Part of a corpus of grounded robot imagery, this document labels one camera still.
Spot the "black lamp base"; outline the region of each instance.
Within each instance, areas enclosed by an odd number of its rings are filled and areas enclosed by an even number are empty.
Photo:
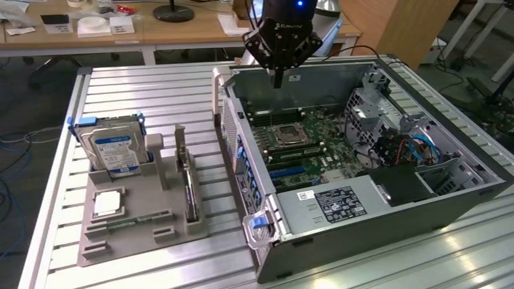
[[[170,5],[159,6],[154,9],[154,17],[166,22],[186,22],[195,18],[195,12],[184,7],[175,5],[175,11]]]

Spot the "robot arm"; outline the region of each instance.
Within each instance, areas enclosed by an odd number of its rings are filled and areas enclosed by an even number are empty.
[[[259,26],[243,35],[244,47],[268,70],[274,88],[283,72],[303,64],[323,45],[312,31],[316,0],[264,0]]]

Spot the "aluminum table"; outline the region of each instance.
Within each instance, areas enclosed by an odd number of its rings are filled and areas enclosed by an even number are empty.
[[[187,145],[199,167],[210,236],[107,263],[77,267],[88,159],[64,129],[19,287],[340,289],[475,288],[487,285],[487,288],[513,288],[513,188],[442,230],[287,279],[268,284],[255,282],[251,251],[244,241],[211,121],[212,68],[228,64],[232,63],[81,70],[68,107],[68,116],[75,118],[119,116],[140,110],[146,115],[148,133],[164,135],[164,156],[174,151],[174,125],[186,126]],[[514,156],[498,142],[409,68],[394,64],[394,69],[514,173]],[[409,100],[402,90],[394,85],[391,90],[391,97],[405,110],[418,111],[417,103]]]

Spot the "motherboard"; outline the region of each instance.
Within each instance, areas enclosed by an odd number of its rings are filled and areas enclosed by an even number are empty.
[[[250,123],[278,193],[350,179],[371,165],[327,108],[251,113]]]

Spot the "hard drive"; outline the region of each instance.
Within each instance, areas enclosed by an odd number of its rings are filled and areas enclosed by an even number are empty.
[[[92,170],[107,170],[112,178],[140,173],[140,164],[150,161],[142,114],[83,117],[72,131],[90,158]]]

